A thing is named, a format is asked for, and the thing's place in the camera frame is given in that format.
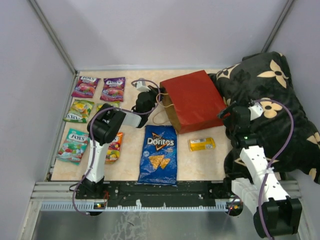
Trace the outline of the twisted paper bag handle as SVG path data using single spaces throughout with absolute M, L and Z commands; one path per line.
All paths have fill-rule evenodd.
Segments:
M 152 118 L 152 123 L 154 125 L 164 125 L 167 122 L 169 122 L 169 119 L 164 109 L 157 112 Z
M 157 103 L 159 106 L 162 106 L 162 107 L 165 108 L 165 109 L 174 106 L 173 103 L 164 105 L 164 102 L 163 102 L 163 101 L 164 101 L 164 99 L 165 99 L 165 96 L 168 96 L 168 95 L 169 95 L 168 93 L 162 93 L 162 92 L 158 93 L 158 94 L 156 95 L 156 97 L 155 97 L 156 103 Z

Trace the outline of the green Fox's spring tea packet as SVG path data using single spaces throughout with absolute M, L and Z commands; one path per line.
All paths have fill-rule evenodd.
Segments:
M 120 107 L 120 101 L 112 101 L 112 102 L 104 102 L 104 103 L 97 103 L 96 104 L 96 111 L 98 112 L 105 104 L 110 105 L 111 107 Z

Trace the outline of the yellow snack bar packet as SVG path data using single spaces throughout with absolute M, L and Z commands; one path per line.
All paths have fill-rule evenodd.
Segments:
M 212 150 L 216 147 L 215 141 L 212 137 L 191 139 L 188 141 L 188 144 L 191 152 Z

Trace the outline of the red paper bag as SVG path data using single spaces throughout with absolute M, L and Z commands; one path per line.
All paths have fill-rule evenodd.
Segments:
M 205 70 L 173 77 L 160 82 L 167 117 L 178 134 L 186 134 L 213 127 L 223 121 L 217 115 L 227 106 Z

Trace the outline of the purple snack packet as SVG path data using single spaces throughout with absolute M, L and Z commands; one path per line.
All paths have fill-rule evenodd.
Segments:
M 71 94 L 75 98 L 93 98 L 100 78 L 79 76 Z

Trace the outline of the orange Fox's fruits packet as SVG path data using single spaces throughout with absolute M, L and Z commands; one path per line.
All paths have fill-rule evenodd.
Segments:
M 118 132 L 114 140 L 109 144 L 105 164 L 113 164 L 120 158 L 123 136 L 123 132 Z

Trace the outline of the blue snack packet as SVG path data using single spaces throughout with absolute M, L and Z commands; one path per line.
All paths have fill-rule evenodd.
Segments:
M 146 125 L 139 164 L 138 183 L 177 184 L 178 141 L 171 125 Z

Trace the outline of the teal Fox's candy packet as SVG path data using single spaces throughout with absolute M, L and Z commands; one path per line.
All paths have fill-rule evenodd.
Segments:
M 89 141 L 88 133 L 70 128 L 55 158 L 62 162 L 79 165 Z

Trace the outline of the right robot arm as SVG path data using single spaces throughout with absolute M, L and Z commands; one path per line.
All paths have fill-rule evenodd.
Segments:
M 262 142 L 252 130 L 252 121 L 262 115 L 260 100 L 252 100 L 246 106 L 234 101 L 217 115 L 250 174 L 250 177 L 231 175 L 231 180 L 223 185 L 223 192 L 229 198 L 240 199 L 252 213 L 257 234 L 272 240 L 298 232 L 303 207 L 280 184 L 273 171 L 274 160 L 267 160 Z

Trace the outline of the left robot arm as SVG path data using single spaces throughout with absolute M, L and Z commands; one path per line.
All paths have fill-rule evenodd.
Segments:
M 87 125 L 89 136 L 89 159 L 87 169 L 75 187 L 76 199 L 101 199 L 107 187 L 104 184 L 107 151 L 121 126 L 140 129 L 148 121 L 157 106 L 161 89 L 148 86 L 138 94 L 135 105 L 126 110 L 105 103 Z

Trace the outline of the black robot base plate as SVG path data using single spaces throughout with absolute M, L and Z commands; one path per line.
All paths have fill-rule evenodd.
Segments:
M 108 207 L 134 207 L 136 201 L 144 208 L 153 207 L 215 207 L 218 201 L 231 202 L 231 180 L 178 181 L 176 185 L 139 184 L 136 181 L 105 181 L 102 198 Z

